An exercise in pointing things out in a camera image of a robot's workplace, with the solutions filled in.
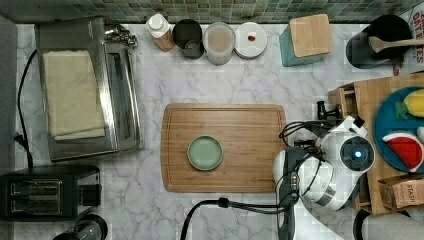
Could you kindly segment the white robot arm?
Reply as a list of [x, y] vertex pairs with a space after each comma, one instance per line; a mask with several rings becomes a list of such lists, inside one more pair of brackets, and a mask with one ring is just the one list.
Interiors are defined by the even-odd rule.
[[304, 206], [306, 201], [338, 211], [359, 194], [359, 180], [375, 162], [364, 120], [348, 116], [334, 125], [308, 121], [317, 139], [310, 148], [281, 151], [273, 164], [278, 240], [342, 240]]

